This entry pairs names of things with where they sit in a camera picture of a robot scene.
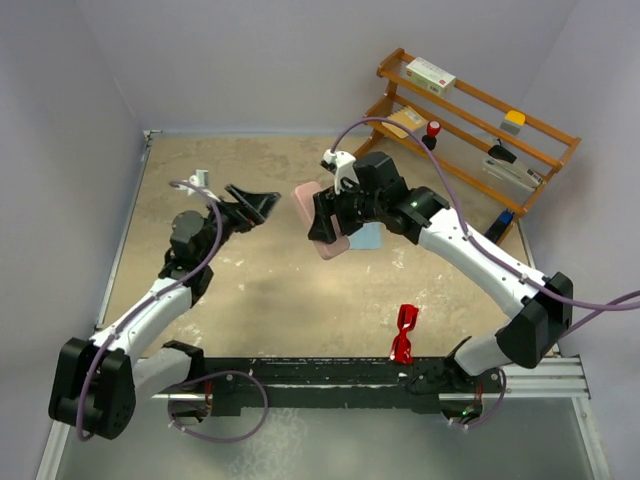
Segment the pink glasses case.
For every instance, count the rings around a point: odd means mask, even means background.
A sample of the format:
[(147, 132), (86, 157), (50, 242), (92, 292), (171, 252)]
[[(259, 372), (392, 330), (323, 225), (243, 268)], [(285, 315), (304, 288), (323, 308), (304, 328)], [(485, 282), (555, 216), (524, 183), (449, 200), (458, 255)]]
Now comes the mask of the pink glasses case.
[[(313, 213), (312, 195), (321, 190), (323, 190), (321, 185), (318, 182), (312, 181), (297, 186), (292, 193), (292, 199), (296, 206), (298, 215), (307, 230), (307, 238)], [(316, 241), (311, 242), (323, 260), (333, 259), (346, 252), (350, 247), (349, 239), (345, 235), (343, 238), (338, 239), (335, 243), (320, 243)]]

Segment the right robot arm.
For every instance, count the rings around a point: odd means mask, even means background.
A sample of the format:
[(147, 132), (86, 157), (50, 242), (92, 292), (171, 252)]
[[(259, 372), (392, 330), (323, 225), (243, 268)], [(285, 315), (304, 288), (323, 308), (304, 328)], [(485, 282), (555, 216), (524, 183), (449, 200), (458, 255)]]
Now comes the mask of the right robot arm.
[(410, 188), (391, 157), (370, 152), (361, 158), (338, 151), (322, 161), (332, 186), (309, 182), (292, 197), (307, 237), (329, 260), (350, 247), (349, 237), (367, 223), (381, 223), (394, 234), (448, 261), (488, 294), (506, 315), (504, 326), (458, 344), (444, 360), (446, 383), (467, 391), (480, 375), (516, 364), (535, 368), (572, 323), (565, 300), (573, 284), (562, 273), (547, 276), (521, 264), (458, 217), (442, 196)]

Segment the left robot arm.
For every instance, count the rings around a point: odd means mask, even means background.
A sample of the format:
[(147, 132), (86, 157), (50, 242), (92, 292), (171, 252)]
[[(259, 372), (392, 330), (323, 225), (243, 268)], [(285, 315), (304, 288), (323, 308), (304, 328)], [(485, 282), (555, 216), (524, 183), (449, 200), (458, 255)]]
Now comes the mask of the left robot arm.
[(194, 392), (202, 387), (206, 369), (200, 348), (170, 341), (153, 356), (141, 356), (204, 296), (213, 278), (210, 263), (231, 235), (264, 224), (281, 198), (277, 192), (251, 193), (229, 184), (225, 190), (232, 198), (225, 201), (190, 181), (171, 185), (201, 196), (208, 213), (178, 214), (149, 291), (111, 326), (88, 339), (71, 338), (60, 350), (48, 413), (74, 427), (82, 442), (117, 438), (136, 404), (167, 388)]

